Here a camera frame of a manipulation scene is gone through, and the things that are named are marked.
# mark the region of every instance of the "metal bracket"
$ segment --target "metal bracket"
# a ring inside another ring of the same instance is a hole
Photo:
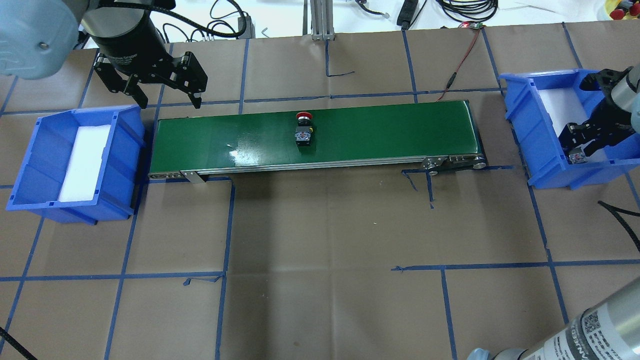
[[[422,166],[430,176],[435,176],[441,172],[479,170],[486,166],[486,160],[482,154],[429,156],[424,159]]]
[[[314,40],[333,40],[333,0],[310,0],[311,2],[311,38]]]
[[[198,175],[195,171],[181,171],[181,173],[190,183],[201,184],[205,182],[202,176]]]

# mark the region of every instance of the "green conveyor belt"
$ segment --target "green conveyor belt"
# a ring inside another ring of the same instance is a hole
[[[315,129],[310,147],[294,141],[297,111],[160,120],[150,176],[402,163],[482,153],[467,101],[310,112]]]

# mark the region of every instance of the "brown floor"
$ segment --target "brown floor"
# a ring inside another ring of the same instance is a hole
[[[640,58],[618,36],[633,23],[486,29],[490,47],[478,41],[453,86],[464,91],[445,99],[470,101],[503,169],[410,174],[417,191],[402,170],[419,164],[154,183],[135,216],[93,227],[2,211],[0,324],[52,360],[457,360],[532,345],[640,275],[640,254],[596,204],[637,209],[640,171],[529,189],[493,64],[624,69]],[[411,71],[400,32],[338,34],[327,69],[325,44],[309,37],[175,44],[203,63],[215,103],[194,110],[148,85],[141,116],[151,130],[170,117],[434,101],[427,92],[441,90],[471,36],[409,31]],[[0,78],[0,203],[38,116],[131,102],[92,74],[94,56],[74,51],[47,79]],[[0,359],[20,355],[5,345]]]

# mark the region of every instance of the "red button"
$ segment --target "red button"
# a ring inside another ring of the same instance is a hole
[[[615,9],[609,14],[609,16],[614,20],[622,20],[625,15],[625,11],[622,9]]]
[[[301,116],[308,117],[309,119],[313,118],[313,115],[311,115],[311,113],[308,113],[306,111],[301,111],[301,112],[296,114],[296,118],[297,119],[299,119]]]
[[[631,16],[640,15],[640,3],[633,4],[631,9],[629,9],[629,14],[631,14]]]

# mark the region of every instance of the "blue crate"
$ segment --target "blue crate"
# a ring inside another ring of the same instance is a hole
[[[604,98],[602,92],[580,90],[585,75],[597,70],[573,69],[530,74],[501,74],[507,83],[506,118],[513,124],[527,162],[529,184],[537,188],[572,190],[603,184],[640,165],[640,135],[634,134],[614,147],[605,147],[596,161],[569,164],[540,97],[540,90],[571,88],[589,117]]]
[[[78,128],[102,125],[111,127],[93,199],[58,201]],[[129,218],[144,132],[138,106],[76,109],[39,118],[6,209],[91,225]]]

